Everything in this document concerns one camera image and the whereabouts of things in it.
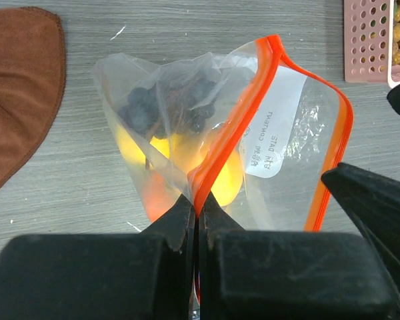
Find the clear orange-zip bag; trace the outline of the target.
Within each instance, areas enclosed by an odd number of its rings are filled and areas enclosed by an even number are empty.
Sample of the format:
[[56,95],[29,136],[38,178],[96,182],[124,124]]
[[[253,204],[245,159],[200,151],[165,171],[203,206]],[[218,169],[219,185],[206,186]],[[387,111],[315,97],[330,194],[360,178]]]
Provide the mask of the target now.
[[[184,173],[173,162],[172,135],[165,138],[171,148],[166,158],[117,112],[136,87],[150,88],[166,76],[200,71],[217,82],[215,114],[201,133],[218,129],[218,134],[202,163]],[[184,196],[202,209],[235,149],[244,169],[243,184],[229,205],[220,206],[227,214],[250,230],[320,229],[329,202],[320,177],[342,159],[353,109],[338,88],[292,62],[277,35],[227,54],[205,53],[164,65],[111,54],[94,64],[91,75],[114,139],[121,125],[145,154],[145,165],[124,160],[140,200],[147,179],[157,172],[178,198]]]

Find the dark grape bunch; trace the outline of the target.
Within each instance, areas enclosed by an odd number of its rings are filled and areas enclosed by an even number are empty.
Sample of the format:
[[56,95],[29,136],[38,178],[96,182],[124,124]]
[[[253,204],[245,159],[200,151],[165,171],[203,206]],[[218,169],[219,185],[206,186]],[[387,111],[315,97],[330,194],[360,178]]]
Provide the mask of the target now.
[[150,88],[136,87],[117,114],[126,126],[150,141],[174,133],[199,134],[215,114],[217,82],[200,71],[169,75]]

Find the orange persimmon toy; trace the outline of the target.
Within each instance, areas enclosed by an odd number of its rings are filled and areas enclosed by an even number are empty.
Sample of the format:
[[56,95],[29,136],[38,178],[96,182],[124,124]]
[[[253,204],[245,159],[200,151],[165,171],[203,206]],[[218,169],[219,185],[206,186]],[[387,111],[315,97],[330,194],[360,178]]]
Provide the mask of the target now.
[[147,179],[141,192],[141,200],[150,222],[158,220],[176,202],[179,193],[157,172]]

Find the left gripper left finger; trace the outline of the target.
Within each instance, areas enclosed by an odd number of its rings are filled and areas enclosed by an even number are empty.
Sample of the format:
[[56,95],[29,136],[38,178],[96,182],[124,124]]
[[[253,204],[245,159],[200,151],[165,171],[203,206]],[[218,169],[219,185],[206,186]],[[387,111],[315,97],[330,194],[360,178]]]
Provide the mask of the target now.
[[0,252],[0,319],[191,319],[195,211],[140,233],[30,234]]

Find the yellow lemon toy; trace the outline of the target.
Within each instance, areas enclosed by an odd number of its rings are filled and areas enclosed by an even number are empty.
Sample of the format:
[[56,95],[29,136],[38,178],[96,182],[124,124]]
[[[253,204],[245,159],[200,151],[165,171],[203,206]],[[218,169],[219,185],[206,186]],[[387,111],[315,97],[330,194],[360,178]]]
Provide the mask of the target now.
[[[133,165],[145,165],[145,154],[121,125],[116,126],[115,139],[121,155],[126,162]],[[151,145],[166,158],[169,158],[171,148],[168,139],[158,139],[153,137]]]

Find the orange peach toy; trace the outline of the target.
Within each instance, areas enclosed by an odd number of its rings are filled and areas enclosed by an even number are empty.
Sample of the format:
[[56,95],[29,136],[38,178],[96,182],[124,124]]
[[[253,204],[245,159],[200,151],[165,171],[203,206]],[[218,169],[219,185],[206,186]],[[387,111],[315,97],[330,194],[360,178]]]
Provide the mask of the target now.
[[[213,129],[206,134],[172,134],[173,162],[184,173],[202,163],[218,134]],[[211,192],[221,207],[229,205],[238,195],[243,184],[244,169],[239,153],[234,149],[218,174]]]

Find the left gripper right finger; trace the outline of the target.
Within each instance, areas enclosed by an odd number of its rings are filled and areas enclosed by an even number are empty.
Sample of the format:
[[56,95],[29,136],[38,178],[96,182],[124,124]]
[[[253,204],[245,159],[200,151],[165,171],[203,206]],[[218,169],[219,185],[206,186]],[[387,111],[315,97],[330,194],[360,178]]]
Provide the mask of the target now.
[[364,238],[248,231],[208,196],[198,217],[202,319],[388,319],[396,299]]

